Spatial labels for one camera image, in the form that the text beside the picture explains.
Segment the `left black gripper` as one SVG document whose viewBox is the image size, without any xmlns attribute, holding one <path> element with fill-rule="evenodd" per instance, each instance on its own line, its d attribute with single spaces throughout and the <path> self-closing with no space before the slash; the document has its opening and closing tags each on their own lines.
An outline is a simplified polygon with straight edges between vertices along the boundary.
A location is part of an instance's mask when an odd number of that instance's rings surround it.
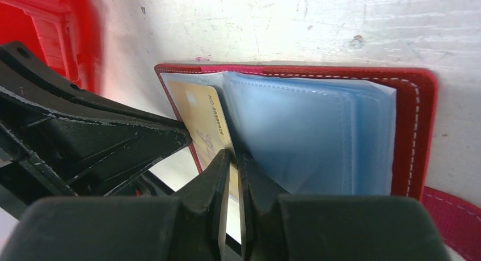
<svg viewBox="0 0 481 261">
<path fill-rule="evenodd" d="M 44 197 L 118 195 L 191 143 L 179 121 L 78 87 L 18 41 L 1 45 L 1 207 Z"/>
</svg>

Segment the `red leather card holder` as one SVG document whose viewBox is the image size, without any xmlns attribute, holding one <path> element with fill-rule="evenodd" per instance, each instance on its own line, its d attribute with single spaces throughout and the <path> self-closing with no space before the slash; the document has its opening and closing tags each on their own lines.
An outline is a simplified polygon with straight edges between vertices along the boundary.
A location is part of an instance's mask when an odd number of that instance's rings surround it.
<svg viewBox="0 0 481 261">
<path fill-rule="evenodd" d="M 178 120 L 167 81 L 215 88 L 237 174 L 248 153 L 286 191 L 288 260 L 447 260 L 447 248 L 480 259 L 479 207 L 424 185 L 438 95 L 431 71 L 158 64 L 155 72 Z"/>
</svg>

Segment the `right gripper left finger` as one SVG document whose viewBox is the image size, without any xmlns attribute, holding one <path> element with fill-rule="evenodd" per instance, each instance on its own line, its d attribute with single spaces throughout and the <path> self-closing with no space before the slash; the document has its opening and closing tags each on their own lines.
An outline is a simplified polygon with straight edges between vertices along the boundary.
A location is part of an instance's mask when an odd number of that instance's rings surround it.
<svg viewBox="0 0 481 261">
<path fill-rule="evenodd" d="M 175 260 L 222 260 L 229 177 L 230 153 L 223 149 L 205 171 L 174 193 L 180 200 L 174 231 Z"/>
</svg>

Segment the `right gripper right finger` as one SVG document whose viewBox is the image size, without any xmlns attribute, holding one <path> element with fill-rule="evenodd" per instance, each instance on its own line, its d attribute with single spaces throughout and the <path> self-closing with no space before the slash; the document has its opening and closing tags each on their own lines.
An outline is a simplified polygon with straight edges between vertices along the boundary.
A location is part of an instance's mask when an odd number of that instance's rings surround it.
<svg viewBox="0 0 481 261">
<path fill-rule="evenodd" d="M 238 182 L 243 260 L 288 260 L 280 203 L 286 191 L 248 153 L 239 157 Z"/>
</svg>

